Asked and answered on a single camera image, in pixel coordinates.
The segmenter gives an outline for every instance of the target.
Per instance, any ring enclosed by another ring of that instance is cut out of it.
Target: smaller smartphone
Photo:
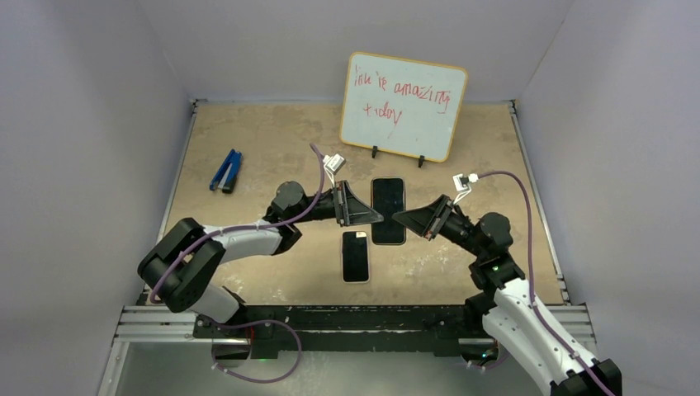
[[[343,233],[340,248],[343,262],[343,281],[365,283],[370,280],[368,248],[367,233],[362,231]]]
[[[372,209],[384,216],[384,221],[373,223],[372,242],[375,245],[400,245],[406,242],[406,228],[391,216],[406,210],[404,179],[378,177],[371,182]]]

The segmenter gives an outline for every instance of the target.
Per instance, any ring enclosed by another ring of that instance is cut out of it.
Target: black smartphone
[[[406,228],[391,216],[406,210],[404,179],[378,177],[371,182],[371,205],[384,216],[381,223],[373,223],[372,242],[375,245],[400,245],[406,242]]]
[[[349,231],[343,233],[341,254],[343,259],[343,281],[364,283],[370,280],[370,260],[367,233]]]

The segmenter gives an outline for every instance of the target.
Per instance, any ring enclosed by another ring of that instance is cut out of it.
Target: beige table surface
[[[307,195],[319,183],[319,166],[309,143],[322,153],[341,153],[347,163],[337,180],[370,202],[375,177],[403,177],[406,207],[425,206],[441,194],[454,196],[452,175],[508,170],[528,185],[513,124],[506,105],[465,105],[461,109],[449,159],[426,162],[343,144],[338,137],[340,105],[203,105],[198,109],[167,229],[192,217],[200,224],[251,223],[265,213],[276,188],[296,180]],[[209,191],[209,183],[231,149],[244,154],[234,193]],[[476,220],[496,211],[510,218],[511,252],[527,273],[527,217],[518,185],[494,176],[475,185],[461,203]],[[536,208],[534,258],[537,293],[548,304],[562,302],[544,228]],[[340,239],[348,230],[325,220],[298,224],[304,234],[289,251],[275,257],[247,257],[221,265],[214,282],[238,292],[250,304],[461,304],[478,290],[468,266],[473,256],[438,237],[432,242],[408,232],[401,246],[370,243],[371,280],[346,284],[341,279]]]

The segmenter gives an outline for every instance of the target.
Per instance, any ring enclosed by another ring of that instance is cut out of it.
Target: gray wall
[[[355,51],[455,64],[466,99],[523,92],[573,0],[140,0],[191,97],[341,100]]]
[[[576,0],[519,107],[567,285],[628,394],[700,388],[698,15]]]
[[[2,2],[0,92],[2,393],[95,394],[187,95],[135,0]]]

